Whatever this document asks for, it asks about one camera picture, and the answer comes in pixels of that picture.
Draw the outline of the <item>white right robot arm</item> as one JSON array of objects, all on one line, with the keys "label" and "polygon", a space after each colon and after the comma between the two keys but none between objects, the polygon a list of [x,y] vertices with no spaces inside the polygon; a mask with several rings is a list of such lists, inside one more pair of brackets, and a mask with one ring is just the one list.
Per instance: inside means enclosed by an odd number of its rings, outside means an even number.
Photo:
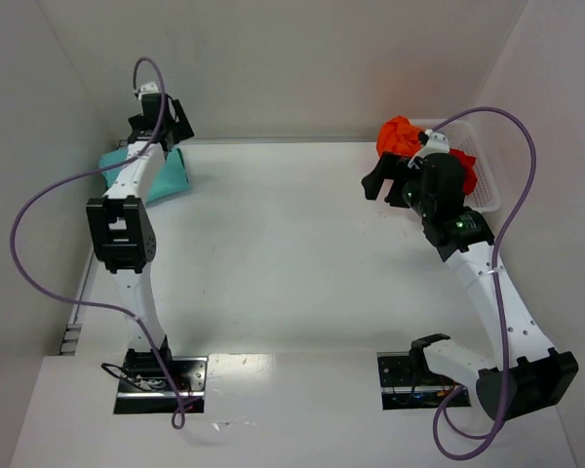
[{"label": "white right robot arm", "polygon": [[470,298],[492,353],[477,354],[443,333],[424,336],[410,346],[413,379],[451,378],[490,418],[508,421],[551,407],[576,377],[578,363],[571,352],[557,350],[527,311],[500,259],[499,237],[465,203],[466,171],[445,136],[420,136],[422,147],[412,157],[380,155],[362,180],[365,196],[376,199],[390,181],[386,203],[420,217],[425,238]]}]

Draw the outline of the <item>teal t shirt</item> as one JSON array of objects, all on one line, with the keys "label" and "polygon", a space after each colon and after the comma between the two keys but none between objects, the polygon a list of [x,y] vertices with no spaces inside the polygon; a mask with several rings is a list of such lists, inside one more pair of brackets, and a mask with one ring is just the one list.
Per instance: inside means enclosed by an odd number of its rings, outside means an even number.
[{"label": "teal t shirt", "polygon": [[[128,148],[120,148],[101,156],[98,166],[104,168],[123,162],[128,157]],[[162,198],[176,195],[190,188],[186,174],[184,159],[181,150],[175,147],[168,153],[167,160],[156,175],[146,197],[146,203],[151,204]]]}]

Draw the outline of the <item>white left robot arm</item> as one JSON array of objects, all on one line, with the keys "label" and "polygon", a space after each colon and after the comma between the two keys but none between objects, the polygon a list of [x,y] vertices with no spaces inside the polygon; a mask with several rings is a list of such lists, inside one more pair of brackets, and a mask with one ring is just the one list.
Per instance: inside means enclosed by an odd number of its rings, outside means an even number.
[{"label": "white left robot arm", "polygon": [[193,133],[179,101],[156,83],[140,86],[136,97],[141,112],[129,119],[126,164],[102,197],[88,201],[86,212],[94,253],[115,281],[120,306],[131,313],[124,372],[163,380],[173,357],[152,290],[157,239],[146,201],[169,152]]}]

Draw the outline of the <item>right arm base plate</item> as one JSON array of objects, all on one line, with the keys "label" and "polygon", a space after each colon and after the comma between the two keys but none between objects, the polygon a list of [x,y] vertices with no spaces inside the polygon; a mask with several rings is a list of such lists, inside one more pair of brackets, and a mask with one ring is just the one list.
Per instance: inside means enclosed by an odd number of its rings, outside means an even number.
[{"label": "right arm base plate", "polygon": [[378,353],[376,360],[384,410],[436,409],[457,386],[444,375],[415,376],[408,353]]}]

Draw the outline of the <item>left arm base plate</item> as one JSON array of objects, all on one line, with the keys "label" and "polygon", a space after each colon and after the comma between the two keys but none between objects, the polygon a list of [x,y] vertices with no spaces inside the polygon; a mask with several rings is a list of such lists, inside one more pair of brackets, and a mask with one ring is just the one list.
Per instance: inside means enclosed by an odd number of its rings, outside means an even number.
[{"label": "left arm base plate", "polygon": [[[186,413],[203,413],[207,357],[176,357],[167,362],[169,373]],[[143,359],[126,356],[120,366],[101,367],[118,380],[114,414],[171,414],[177,409],[173,386],[151,354]]]}]

